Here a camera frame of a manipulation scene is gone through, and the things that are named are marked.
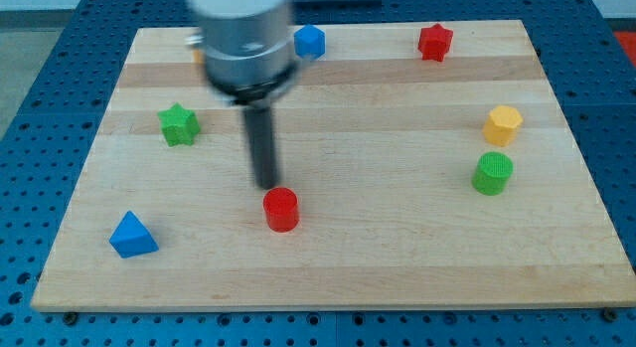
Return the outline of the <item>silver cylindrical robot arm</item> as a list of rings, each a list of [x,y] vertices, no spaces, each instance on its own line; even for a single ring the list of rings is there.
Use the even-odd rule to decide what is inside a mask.
[[[292,0],[186,0],[210,85],[241,107],[255,185],[278,184],[272,106],[299,71]]]

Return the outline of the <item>yellow block behind arm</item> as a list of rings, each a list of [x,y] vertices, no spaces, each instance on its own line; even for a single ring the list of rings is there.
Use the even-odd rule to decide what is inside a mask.
[[[203,52],[202,52],[201,50],[199,50],[199,49],[195,49],[195,50],[192,52],[192,55],[193,55],[193,62],[194,62],[195,64],[202,65],[202,64],[204,63],[204,61],[205,61],[205,55],[203,54]]]

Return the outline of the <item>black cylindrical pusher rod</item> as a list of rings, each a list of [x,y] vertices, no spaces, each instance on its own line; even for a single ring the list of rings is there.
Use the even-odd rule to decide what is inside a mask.
[[[249,105],[242,111],[255,185],[264,190],[278,183],[278,165],[272,110]]]

